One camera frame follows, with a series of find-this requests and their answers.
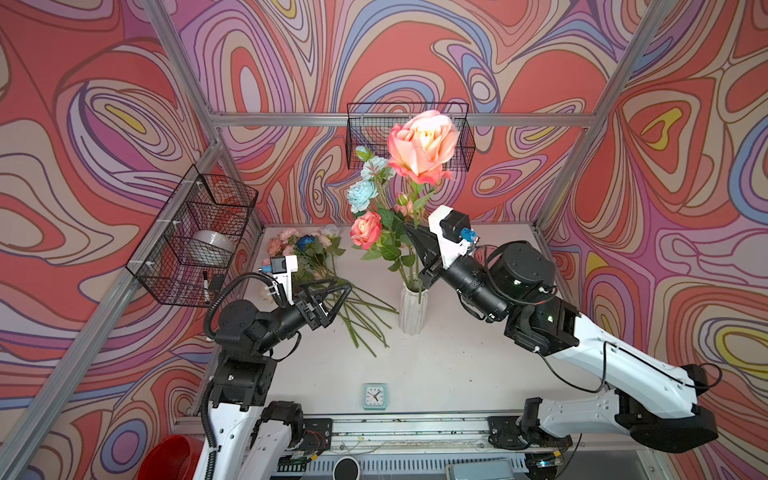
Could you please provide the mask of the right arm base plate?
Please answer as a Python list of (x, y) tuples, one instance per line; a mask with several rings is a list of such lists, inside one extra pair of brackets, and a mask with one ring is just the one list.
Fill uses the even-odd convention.
[(497, 449), (521, 451), (530, 447), (569, 449), (573, 446), (570, 436), (550, 435), (521, 416), (489, 416), (487, 423), (488, 442)]

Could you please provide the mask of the red pink rose stem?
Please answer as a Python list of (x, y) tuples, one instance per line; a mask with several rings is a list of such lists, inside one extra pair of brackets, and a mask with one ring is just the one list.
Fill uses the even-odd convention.
[(405, 217), (394, 210), (367, 210), (356, 217), (350, 238), (356, 249), (364, 251), (363, 260), (385, 261), (388, 270), (399, 275), (406, 289), (421, 292), (423, 286), (416, 272), (417, 255), (405, 227)]

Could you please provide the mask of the pink carnation flower stem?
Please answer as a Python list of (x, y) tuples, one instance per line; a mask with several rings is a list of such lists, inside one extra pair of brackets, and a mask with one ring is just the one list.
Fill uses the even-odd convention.
[[(399, 193), (395, 200), (395, 210), (400, 213), (406, 220), (413, 221), (416, 219), (415, 207), (413, 200), (406, 193)], [(421, 290), (421, 282), (416, 272), (417, 263), (409, 267), (410, 272), (406, 275), (407, 282), (406, 287), (414, 292)]]

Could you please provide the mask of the pale blue flower stem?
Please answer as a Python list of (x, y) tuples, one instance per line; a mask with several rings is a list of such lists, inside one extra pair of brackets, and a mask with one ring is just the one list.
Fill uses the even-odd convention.
[[(361, 165), (360, 179), (349, 188), (346, 194), (354, 221), (357, 216), (367, 210), (389, 209), (397, 212), (395, 200), (398, 194), (393, 194), (390, 189), (396, 174), (388, 167), (388, 160), (373, 154), (365, 146), (355, 149), (355, 157)], [(406, 220), (407, 223), (414, 225), (410, 220)]]

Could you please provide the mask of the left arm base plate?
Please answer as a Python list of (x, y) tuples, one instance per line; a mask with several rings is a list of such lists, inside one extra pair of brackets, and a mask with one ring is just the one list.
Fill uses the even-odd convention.
[(320, 455), (331, 447), (333, 420), (330, 417), (309, 417), (288, 443), (287, 451), (301, 451), (304, 456)]

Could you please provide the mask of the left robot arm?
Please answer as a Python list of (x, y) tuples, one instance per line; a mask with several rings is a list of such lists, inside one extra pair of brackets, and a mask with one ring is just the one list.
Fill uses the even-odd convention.
[[(261, 311), (252, 302), (227, 297), (243, 282), (263, 283), (276, 306)], [(220, 348), (218, 363), (199, 404), (204, 446), (197, 479), (268, 479), (286, 452), (306, 434), (303, 409), (291, 401), (268, 401), (280, 362), (274, 349), (302, 339), (303, 328), (330, 326), (352, 291), (335, 279), (300, 285), (291, 298), (262, 272), (237, 276), (224, 286), (203, 320), (205, 335)]]

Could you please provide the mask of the large peach rose stem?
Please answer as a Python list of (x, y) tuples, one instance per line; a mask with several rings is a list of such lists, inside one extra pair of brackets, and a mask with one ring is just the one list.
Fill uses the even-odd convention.
[(453, 179), (448, 164), (458, 142), (453, 120), (437, 110), (420, 113), (390, 130), (388, 167), (409, 185), (406, 194), (414, 203), (415, 226), (424, 222), (427, 203), (436, 189)]

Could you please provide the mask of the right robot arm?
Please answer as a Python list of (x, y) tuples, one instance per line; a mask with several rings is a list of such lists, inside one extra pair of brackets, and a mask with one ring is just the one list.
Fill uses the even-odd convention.
[(444, 281), (469, 315), (503, 322), (505, 336), (518, 347), (599, 380), (583, 388), (583, 399), (532, 397), (520, 416), (490, 418), (494, 447), (569, 447), (577, 434), (608, 433), (678, 454), (718, 438), (714, 413), (698, 402), (711, 387), (704, 365), (669, 365), (598, 327), (557, 296), (554, 264), (529, 242), (507, 242), (477, 260), (475, 233), (465, 221), (435, 232), (426, 226), (405, 231), (426, 285)]

